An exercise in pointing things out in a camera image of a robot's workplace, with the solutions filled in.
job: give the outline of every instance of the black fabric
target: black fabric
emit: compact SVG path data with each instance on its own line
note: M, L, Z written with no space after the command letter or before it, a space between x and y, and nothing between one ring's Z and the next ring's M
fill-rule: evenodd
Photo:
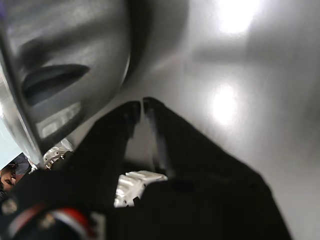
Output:
M16 175L24 175L31 171L31 166L28 162L28 159L23 153L20 153L9 164L15 164Z
M0 201L5 198L6 194L7 193L4 191L4 185L2 184L0 178Z

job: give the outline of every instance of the person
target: person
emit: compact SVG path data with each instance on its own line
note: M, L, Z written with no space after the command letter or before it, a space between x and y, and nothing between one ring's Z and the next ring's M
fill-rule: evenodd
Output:
M21 153L0 171L0 190L9 192L28 172L31 166L26 156Z

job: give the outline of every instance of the white wall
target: white wall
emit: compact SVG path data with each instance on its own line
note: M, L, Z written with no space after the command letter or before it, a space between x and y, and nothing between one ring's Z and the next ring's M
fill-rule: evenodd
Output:
M4 122L0 118L0 170L21 153Z

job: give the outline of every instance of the black cloth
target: black cloth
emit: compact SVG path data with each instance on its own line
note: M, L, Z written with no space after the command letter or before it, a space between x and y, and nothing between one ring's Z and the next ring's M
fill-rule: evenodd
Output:
M21 175L21 174L24 175L31 171L30 163L27 157L23 153L20 153L9 164L15 164L16 175Z

